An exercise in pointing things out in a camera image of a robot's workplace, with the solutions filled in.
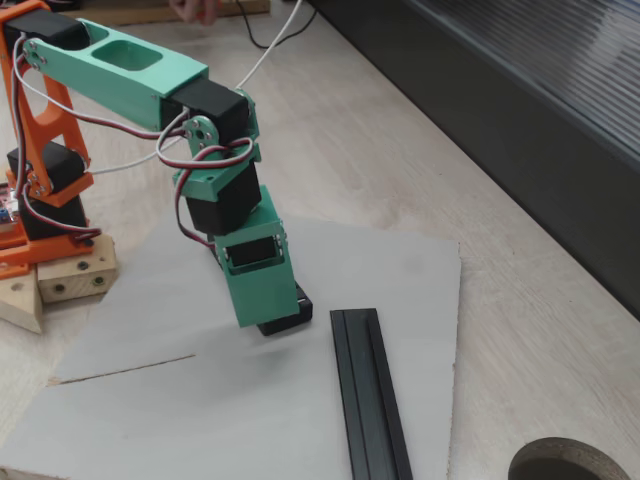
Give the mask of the person's hand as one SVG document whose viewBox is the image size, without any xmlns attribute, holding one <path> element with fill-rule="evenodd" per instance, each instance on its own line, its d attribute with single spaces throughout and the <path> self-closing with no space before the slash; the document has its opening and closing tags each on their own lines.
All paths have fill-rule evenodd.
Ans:
<svg viewBox="0 0 640 480">
<path fill-rule="evenodd" d="M 169 5 L 187 23 L 199 22 L 209 26 L 218 18 L 218 0 L 170 0 Z"/>
</svg>

